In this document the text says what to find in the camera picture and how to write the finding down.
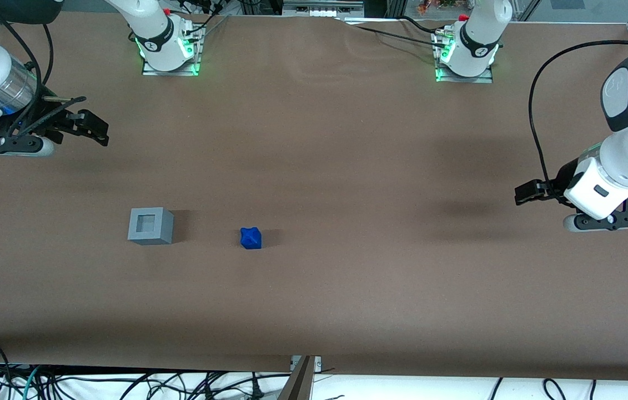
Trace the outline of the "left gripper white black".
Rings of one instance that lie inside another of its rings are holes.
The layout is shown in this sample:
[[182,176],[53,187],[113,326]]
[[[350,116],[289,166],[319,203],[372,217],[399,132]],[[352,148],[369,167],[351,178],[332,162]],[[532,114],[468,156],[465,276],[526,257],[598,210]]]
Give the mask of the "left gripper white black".
[[593,219],[604,219],[628,198],[628,162],[576,158],[561,167],[555,180],[531,180],[517,186],[515,203],[520,206],[559,197],[556,188],[573,207]]

